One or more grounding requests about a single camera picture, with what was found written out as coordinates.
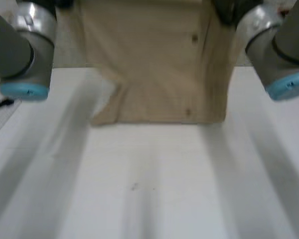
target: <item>gray robot arm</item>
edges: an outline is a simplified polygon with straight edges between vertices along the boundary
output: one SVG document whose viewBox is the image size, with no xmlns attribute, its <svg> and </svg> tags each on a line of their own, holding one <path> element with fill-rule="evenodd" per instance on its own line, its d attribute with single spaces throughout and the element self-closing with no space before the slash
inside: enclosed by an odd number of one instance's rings
<svg viewBox="0 0 299 239">
<path fill-rule="evenodd" d="M 19 1 L 12 26 L 0 16 L 0 91 L 4 96 L 47 98 L 56 24 L 54 0 Z"/>
<path fill-rule="evenodd" d="M 299 0 L 283 20 L 262 0 L 214 0 L 224 24 L 235 25 L 273 100 L 299 96 Z"/>
</svg>

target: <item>black cable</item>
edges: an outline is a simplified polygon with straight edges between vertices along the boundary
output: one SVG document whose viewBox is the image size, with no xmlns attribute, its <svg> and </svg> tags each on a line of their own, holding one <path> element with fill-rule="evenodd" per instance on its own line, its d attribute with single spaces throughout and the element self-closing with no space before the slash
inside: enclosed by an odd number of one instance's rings
<svg viewBox="0 0 299 239">
<path fill-rule="evenodd" d="M 14 100 L 11 99 L 4 99 L 0 102 L 0 108 L 4 106 L 11 106 L 14 104 Z"/>
</svg>

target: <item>light blue cap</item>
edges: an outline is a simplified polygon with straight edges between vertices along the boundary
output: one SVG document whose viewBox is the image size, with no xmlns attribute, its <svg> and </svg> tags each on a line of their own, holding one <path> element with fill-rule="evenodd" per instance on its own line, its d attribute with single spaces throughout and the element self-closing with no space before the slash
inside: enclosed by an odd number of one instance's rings
<svg viewBox="0 0 299 239">
<path fill-rule="evenodd" d="M 11 99 L 44 101 L 48 97 L 49 88 L 31 83 L 4 83 L 0 85 L 0 92 Z"/>
<path fill-rule="evenodd" d="M 265 87 L 274 101 L 288 100 L 299 96 L 299 72 L 283 77 Z"/>
</svg>

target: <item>metallic joint housing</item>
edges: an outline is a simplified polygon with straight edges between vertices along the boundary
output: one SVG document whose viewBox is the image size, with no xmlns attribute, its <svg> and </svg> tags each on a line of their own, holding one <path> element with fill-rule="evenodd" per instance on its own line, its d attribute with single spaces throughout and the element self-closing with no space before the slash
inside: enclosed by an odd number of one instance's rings
<svg viewBox="0 0 299 239">
<path fill-rule="evenodd" d="M 18 31 L 35 32 L 55 43 L 56 19 L 48 10 L 37 4 L 19 3 L 11 24 Z"/>
<path fill-rule="evenodd" d="M 236 33 L 245 48 L 255 36 L 269 28 L 279 27 L 282 23 L 283 19 L 272 6 L 261 4 L 244 15 Z"/>
</svg>

